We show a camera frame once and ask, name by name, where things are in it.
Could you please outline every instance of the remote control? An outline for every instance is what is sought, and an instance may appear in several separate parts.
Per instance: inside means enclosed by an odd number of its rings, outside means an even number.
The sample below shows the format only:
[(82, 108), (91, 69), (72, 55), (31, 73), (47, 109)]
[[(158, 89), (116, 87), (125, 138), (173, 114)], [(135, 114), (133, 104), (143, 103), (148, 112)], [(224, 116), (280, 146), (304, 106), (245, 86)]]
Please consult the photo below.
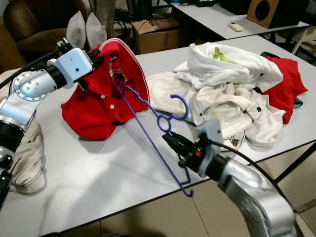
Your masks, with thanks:
[(228, 25), (230, 28), (232, 28), (234, 31), (240, 32), (243, 31), (243, 27), (236, 22), (231, 22)]

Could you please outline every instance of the tiled floor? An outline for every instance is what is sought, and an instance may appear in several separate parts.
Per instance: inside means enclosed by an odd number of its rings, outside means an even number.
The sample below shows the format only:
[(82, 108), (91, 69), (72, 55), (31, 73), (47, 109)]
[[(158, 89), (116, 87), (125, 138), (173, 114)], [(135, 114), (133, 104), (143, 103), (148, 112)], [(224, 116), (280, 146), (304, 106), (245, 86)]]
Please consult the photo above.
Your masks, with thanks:
[[(277, 177), (309, 146), (260, 163)], [(280, 186), (294, 206), (316, 198), (316, 154), (310, 156), (285, 178)], [(64, 234), (64, 237), (99, 237), (110, 232), (131, 237), (248, 237), (249, 233), (236, 206), (214, 181), (193, 188), (193, 199), (182, 193), (147, 203), (101, 222)], [(316, 207), (297, 215), (306, 237), (315, 237)]]

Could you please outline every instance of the belt loop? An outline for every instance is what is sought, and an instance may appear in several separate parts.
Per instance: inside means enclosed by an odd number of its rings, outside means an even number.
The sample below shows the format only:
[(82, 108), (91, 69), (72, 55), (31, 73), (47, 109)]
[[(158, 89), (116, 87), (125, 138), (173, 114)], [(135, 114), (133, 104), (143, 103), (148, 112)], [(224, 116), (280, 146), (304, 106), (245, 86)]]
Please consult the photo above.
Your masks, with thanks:
[(255, 122), (255, 117), (254, 115), (252, 114), (251, 110), (249, 107), (246, 107), (245, 111), (249, 114), (249, 116), (251, 117), (252, 119), (252, 122)]

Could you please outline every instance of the pile of clothes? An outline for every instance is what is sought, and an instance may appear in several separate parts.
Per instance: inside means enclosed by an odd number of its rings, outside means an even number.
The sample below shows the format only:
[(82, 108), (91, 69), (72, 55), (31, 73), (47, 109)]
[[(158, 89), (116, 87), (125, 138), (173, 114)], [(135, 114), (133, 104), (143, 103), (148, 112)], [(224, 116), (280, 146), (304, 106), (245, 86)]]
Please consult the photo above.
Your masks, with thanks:
[(245, 138), (272, 146), (289, 123), (296, 97), (307, 91), (297, 62), (216, 43), (191, 44), (187, 62), (148, 77), (147, 84), (154, 108), (183, 114), (184, 106), (170, 94), (183, 96), (191, 121), (200, 126), (219, 119), (225, 145), (235, 149)]

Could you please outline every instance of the red cloth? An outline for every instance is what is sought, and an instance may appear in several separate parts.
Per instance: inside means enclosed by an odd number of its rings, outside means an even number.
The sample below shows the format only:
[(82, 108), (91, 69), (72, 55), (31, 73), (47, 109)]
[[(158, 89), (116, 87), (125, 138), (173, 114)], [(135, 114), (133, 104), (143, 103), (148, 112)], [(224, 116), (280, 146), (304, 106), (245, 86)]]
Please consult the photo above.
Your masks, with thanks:
[[(83, 77), (89, 91), (83, 92), (77, 86), (71, 98), (61, 106), (62, 115), (72, 130), (86, 139), (104, 140), (111, 136), (119, 123), (127, 122), (133, 117), (132, 112), (117, 90), (121, 73), (126, 85), (135, 89), (143, 99), (149, 101), (145, 75), (135, 55), (119, 39), (110, 39), (96, 47), (104, 62), (90, 74)], [(144, 111), (148, 106), (127, 90), (125, 97), (134, 111)]]
[(283, 116), (283, 124), (290, 122), (294, 109), (294, 101), (298, 95), (308, 91), (301, 80), (301, 75), (298, 71), (298, 63), (287, 58), (272, 58), (267, 56), (267, 59), (274, 62), (283, 74), (283, 81), (264, 92), (264, 95), (269, 95), (269, 104), (280, 110), (285, 110)]

